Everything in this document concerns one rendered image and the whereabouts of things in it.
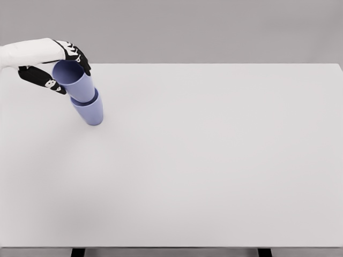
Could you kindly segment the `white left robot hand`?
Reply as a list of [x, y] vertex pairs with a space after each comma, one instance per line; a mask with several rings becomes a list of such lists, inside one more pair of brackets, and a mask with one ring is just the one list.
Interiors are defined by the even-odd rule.
[[50, 38], [28, 40], [11, 44], [8, 50], [9, 67], [16, 67], [22, 80], [65, 95], [66, 90], [52, 76], [36, 67], [38, 64], [76, 61], [85, 74], [91, 75], [91, 66], [85, 54], [73, 43]]

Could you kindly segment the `blue plastic cup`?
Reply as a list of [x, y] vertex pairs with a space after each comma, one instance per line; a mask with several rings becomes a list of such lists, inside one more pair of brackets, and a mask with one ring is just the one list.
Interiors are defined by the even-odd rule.
[[92, 78], [77, 61], [60, 60], [52, 70], [53, 78], [76, 101], [89, 102], [95, 95]]
[[103, 121], [103, 103], [98, 90], [95, 88], [94, 97], [85, 103], [70, 97], [70, 101], [80, 117], [88, 124], [96, 126]]

